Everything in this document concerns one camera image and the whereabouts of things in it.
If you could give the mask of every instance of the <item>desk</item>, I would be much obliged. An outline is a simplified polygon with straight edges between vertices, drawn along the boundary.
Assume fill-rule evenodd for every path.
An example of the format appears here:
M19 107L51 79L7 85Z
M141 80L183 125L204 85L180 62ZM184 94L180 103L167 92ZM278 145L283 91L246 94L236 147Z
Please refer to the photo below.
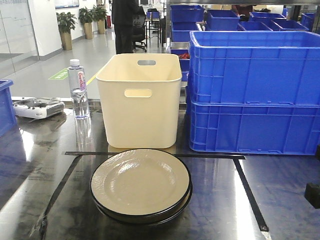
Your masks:
M146 46L148 46L148 31L149 31L149 43L151 45L151 30L156 31L157 36L157 46L159 47L159 42L161 42L161 25L160 25L160 19L145 19L145 38L147 39Z
M239 156L190 150L190 119L183 109L176 143L163 151L190 170L188 206L158 226L121 224L101 214L91 195L91 176L123 149L108 145L101 108L91 107L90 115L75 120L66 108L33 122L19 117L18 126L0 138L0 239L266 240L235 169L233 159ZM80 158L66 151L79 151ZM305 184L319 179L314 156L249 154L241 163L273 239L319 239L319 211L304 199Z

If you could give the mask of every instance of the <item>water bottle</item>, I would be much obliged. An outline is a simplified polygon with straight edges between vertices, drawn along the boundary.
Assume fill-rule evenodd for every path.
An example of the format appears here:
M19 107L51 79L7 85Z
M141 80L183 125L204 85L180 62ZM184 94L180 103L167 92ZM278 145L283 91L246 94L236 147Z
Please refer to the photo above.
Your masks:
M80 66L79 59L71 59L68 67L69 85L73 105L73 114L76 119L90 117L89 102L85 69Z

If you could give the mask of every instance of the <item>plant pot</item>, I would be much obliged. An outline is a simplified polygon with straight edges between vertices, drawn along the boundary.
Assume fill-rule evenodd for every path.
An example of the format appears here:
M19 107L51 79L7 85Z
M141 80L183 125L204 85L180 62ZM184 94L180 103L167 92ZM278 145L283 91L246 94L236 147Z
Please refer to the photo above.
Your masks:
M98 26L98 33L99 34L105 34L105 21L104 20L99 20L96 22Z
M72 49L71 33L60 32L60 37L61 37L63 50L71 50Z
M92 23L91 22L86 22L83 25L83 31L84 31L85 39L92 39L93 38Z

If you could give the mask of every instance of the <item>stacked plates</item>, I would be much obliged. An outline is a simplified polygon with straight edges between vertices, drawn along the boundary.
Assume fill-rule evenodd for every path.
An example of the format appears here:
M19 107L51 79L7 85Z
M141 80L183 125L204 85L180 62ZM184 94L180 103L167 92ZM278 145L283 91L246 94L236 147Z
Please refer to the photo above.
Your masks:
M192 195L185 164L156 149L133 149L110 157L95 170L90 187L102 213L131 224L171 220Z

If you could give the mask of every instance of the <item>white remote controller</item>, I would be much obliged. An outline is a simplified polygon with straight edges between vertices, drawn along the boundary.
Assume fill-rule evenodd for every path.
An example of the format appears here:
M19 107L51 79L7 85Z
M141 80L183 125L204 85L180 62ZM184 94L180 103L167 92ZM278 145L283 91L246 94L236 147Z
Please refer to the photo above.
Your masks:
M15 115L32 119L45 119L63 112L65 103L46 98L28 98L13 103Z

